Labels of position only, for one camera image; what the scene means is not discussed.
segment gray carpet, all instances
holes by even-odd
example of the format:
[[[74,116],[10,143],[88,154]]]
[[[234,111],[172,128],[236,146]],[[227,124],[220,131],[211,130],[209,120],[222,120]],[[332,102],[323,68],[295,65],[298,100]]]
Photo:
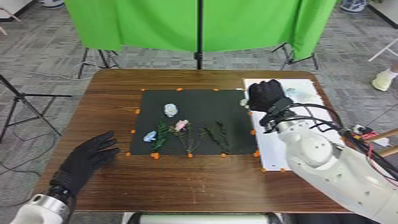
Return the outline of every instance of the gray carpet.
[[[76,77],[76,72],[73,74],[71,72],[80,62],[83,48],[65,9],[48,10],[35,5],[21,15],[21,20],[23,23],[1,23],[9,36],[0,36],[0,73],[23,92],[73,94],[73,99],[57,100],[48,111],[49,121],[62,130],[88,80],[71,81],[33,73]],[[357,123],[367,125],[398,103],[398,82],[387,92],[376,91],[369,86],[375,74],[398,59],[385,53],[373,63],[366,61],[396,37],[398,31],[367,10],[350,15],[335,9],[316,49],[319,70],[312,70],[311,61],[286,67],[287,70],[303,70],[316,74],[346,126]],[[279,70],[282,55],[280,52],[272,54],[270,50],[272,48],[206,53],[204,68]],[[92,52],[88,61],[99,63]],[[124,68],[193,69],[195,67],[190,53],[131,47],[120,53],[119,62]],[[85,78],[92,76],[96,70],[94,67],[87,68]],[[0,86],[0,124],[5,121],[10,100],[12,95]],[[44,101],[37,98],[32,102],[37,106],[44,105]],[[17,111],[16,120],[30,116],[21,111],[21,107]],[[376,131],[382,132],[398,127],[396,115],[398,107],[371,122],[369,126]],[[12,131],[7,133],[0,144],[0,161],[5,161],[9,167],[33,158],[51,146],[53,135],[30,141],[21,141],[19,138],[28,139],[48,131],[41,122],[33,122],[19,125],[14,133]],[[42,171],[49,156],[51,150],[44,157],[26,163],[19,169]],[[389,159],[398,164],[398,156]],[[0,206],[12,205],[26,199],[35,181],[33,174],[7,172],[0,176]],[[17,206],[0,207],[0,223],[9,223],[16,211]],[[73,223],[112,222],[120,222],[117,213],[76,213],[73,219]]]

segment green screen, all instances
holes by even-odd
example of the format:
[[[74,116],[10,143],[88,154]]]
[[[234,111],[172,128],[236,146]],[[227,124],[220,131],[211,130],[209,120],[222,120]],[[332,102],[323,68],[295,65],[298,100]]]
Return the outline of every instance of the green screen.
[[[197,0],[67,0],[83,45],[195,52]],[[311,56],[335,0],[204,0],[204,52],[287,42]]]

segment white object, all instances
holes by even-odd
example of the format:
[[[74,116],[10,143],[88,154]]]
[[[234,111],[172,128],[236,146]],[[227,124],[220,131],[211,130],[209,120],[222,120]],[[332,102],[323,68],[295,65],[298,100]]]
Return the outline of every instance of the white object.
[[[176,114],[177,114],[177,106],[172,103],[168,103],[165,104],[165,115],[167,117],[174,117]]]
[[[391,71],[391,69],[387,69],[383,72],[376,74],[376,78],[371,81],[371,85],[380,91],[389,90],[389,86],[391,86],[394,78],[396,78],[396,73]]]
[[[67,206],[53,197],[37,194],[21,206],[10,224],[62,224]]]
[[[0,8],[9,11],[0,10],[0,19],[9,19],[30,2],[32,0],[0,0]]]
[[[46,8],[58,8],[64,6],[64,0],[41,0],[39,2]]]
[[[245,79],[245,89],[248,89],[248,86],[254,83],[259,83],[261,81],[270,81],[270,79]],[[319,105],[323,104],[321,97],[318,95],[314,84],[309,79],[280,79],[277,80],[282,85],[284,92],[287,93],[291,100],[295,103],[314,103]],[[309,113],[303,108],[296,107],[291,109],[298,115],[309,116]],[[309,111],[312,112],[312,115],[316,118],[323,120],[332,120],[328,112],[319,108],[309,108]],[[259,146],[259,157],[261,157],[261,164],[266,171],[280,171],[280,169],[289,170],[289,166],[284,159],[284,150],[286,146],[284,143],[277,137],[277,133],[264,134],[264,128],[259,125],[259,120],[263,119],[264,112],[252,111],[252,126],[256,130],[256,140],[257,140],[257,146]],[[314,129],[314,132],[321,134],[327,139],[343,144],[343,141],[339,139],[339,134],[332,131],[321,133],[318,129]]]
[[[371,168],[366,156],[346,146],[332,145],[303,122],[282,129],[280,139],[289,168],[302,179],[353,213],[382,224],[394,224],[398,188]],[[376,164],[375,167],[389,176]]]
[[[9,14],[9,16],[14,18],[14,20],[17,21],[17,22],[21,22],[21,20],[17,19],[17,17],[14,16],[14,14],[9,12],[9,10],[0,6],[0,11],[1,12],[5,12],[5,14]],[[5,29],[3,29],[3,27],[0,26],[0,32],[3,33],[3,35],[7,36],[9,34],[7,34],[7,31],[5,31]]]
[[[151,131],[144,136],[144,142],[152,142],[156,140],[156,131]]]
[[[385,48],[376,52],[375,56],[369,58],[367,62],[371,62],[375,60],[375,58],[380,56],[380,54],[389,51],[389,53],[398,57],[398,53],[392,51],[391,47],[398,42],[398,38],[392,40],[392,42],[389,43],[389,45],[385,46]]]
[[[371,6],[378,10],[378,12],[385,15],[385,17],[398,24],[398,1],[396,0],[382,0],[382,3],[369,2]]]
[[[133,213],[126,212],[122,216],[122,223]],[[140,224],[270,224],[264,215],[142,215]]]

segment light stand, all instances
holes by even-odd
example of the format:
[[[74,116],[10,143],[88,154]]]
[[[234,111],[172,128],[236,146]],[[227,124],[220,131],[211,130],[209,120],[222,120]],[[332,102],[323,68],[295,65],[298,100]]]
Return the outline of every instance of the light stand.
[[[44,121],[44,123],[46,123],[48,127],[51,128],[53,132],[57,133],[58,136],[62,136],[58,130],[55,129],[55,127],[53,127],[49,121],[48,121],[46,118],[44,118],[44,114],[46,114],[46,111],[48,111],[49,106],[51,106],[51,104],[53,104],[55,98],[57,98],[57,97],[71,97],[71,95],[26,94],[26,93],[17,92],[14,86],[10,85],[7,79],[3,78],[1,75],[0,75],[0,82],[1,82],[1,84],[3,84],[3,86],[5,86],[5,88],[9,89],[9,91],[14,93],[14,101],[12,101],[12,106],[10,106],[9,116],[7,116],[7,119],[5,119],[5,124],[3,124],[1,134],[0,134],[0,143],[1,143],[1,140],[3,140],[3,135],[5,135],[5,132],[7,132],[9,127],[14,126],[14,125],[17,125],[17,124],[23,124],[25,122],[33,121],[33,120],[37,120],[37,119],[41,119],[41,120]],[[44,107],[44,109],[42,109],[41,112],[39,112],[39,110],[35,109],[33,105],[30,104],[30,102],[28,102],[28,100],[26,100],[26,98],[25,98],[26,96],[49,97],[49,98],[51,98],[51,100],[49,100],[49,102],[48,102],[48,104],[46,104],[46,107]],[[21,120],[21,121],[17,121],[17,122],[12,123],[12,122],[10,122],[10,118],[12,118],[12,115],[14,115],[16,105],[17,105],[19,102],[21,102],[23,105],[26,106],[26,108],[28,108],[28,110],[32,111],[32,113],[33,113],[35,116],[33,116],[32,118],[28,118],[28,119],[25,119],[25,120]]]

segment black cable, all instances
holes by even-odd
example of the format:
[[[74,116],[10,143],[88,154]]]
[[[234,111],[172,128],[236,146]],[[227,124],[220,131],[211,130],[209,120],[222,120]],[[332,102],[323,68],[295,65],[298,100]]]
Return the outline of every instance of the black cable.
[[[335,120],[337,120],[335,123],[337,123],[337,125],[341,127],[344,126],[343,125],[341,118],[339,118],[339,115],[337,115],[335,111],[328,107],[325,107],[323,105],[312,104],[312,103],[295,103],[289,108],[295,108],[295,107],[300,107],[300,106],[303,106],[303,107],[314,107],[314,108],[319,108],[319,109],[327,110],[332,113],[334,117],[335,117]]]
[[[307,110],[309,116],[314,117],[312,111],[307,109],[305,106],[302,106],[302,107],[303,107],[305,110]],[[309,129],[312,129],[312,128],[316,127],[318,131],[323,132],[321,129],[319,129],[319,125],[318,125],[318,121],[314,121],[314,126],[312,126]]]
[[[364,125],[364,127],[369,126],[369,124],[378,120],[378,118],[383,116],[383,114],[394,109],[394,107],[398,106],[398,104],[385,110],[385,112],[378,115],[378,117],[371,120],[371,122]]]
[[[16,169],[10,169],[10,168],[3,165],[1,162],[0,162],[0,166],[3,167],[3,169],[5,169],[7,171],[12,171],[12,172],[16,172],[16,173],[32,173],[32,174],[35,174],[37,177],[41,177],[39,172],[33,171],[33,170],[16,170]]]
[[[346,132],[343,134],[343,136],[344,136],[346,140],[351,142],[351,144],[355,145],[355,147],[360,150],[360,152],[364,153],[364,155],[367,155],[369,147],[366,146],[364,142],[351,137],[350,132]],[[392,176],[394,181],[398,181],[398,169],[375,151],[373,151],[371,159],[376,162],[378,166],[383,168],[389,175]]]
[[[319,121],[323,124],[328,125],[328,127],[335,130],[335,131],[341,131],[343,127],[337,127],[334,125],[334,123],[330,121],[325,121],[323,119],[316,118],[316,117],[309,117],[309,116],[293,116],[282,120],[277,120],[275,124],[273,124],[273,127],[272,127],[272,130],[268,132],[272,132],[277,128],[277,125],[280,122],[286,122],[286,121],[298,121],[298,120],[312,120],[312,121]]]
[[[5,170],[1,173],[0,173],[0,176],[10,171],[14,170],[17,167],[21,167],[28,162],[32,162],[35,159],[39,159],[42,157],[42,155],[48,153],[48,151],[51,150],[53,146],[55,146],[55,142],[57,142],[57,136],[53,134],[53,142],[51,142],[51,145],[49,147],[46,148],[46,150],[41,152],[41,154],[30,158],[23,163],[19,163],[19,165],[16,165],[12,168],[9,168],[9,170]]]
[[[12,205],[1,205],[0,208],[10,208],[10,207],[16,207],[16,206],[23,205],[28,201],[30,201],[30,198],[28,198],[23,202],[19,202],[17,204],[12,204]]]

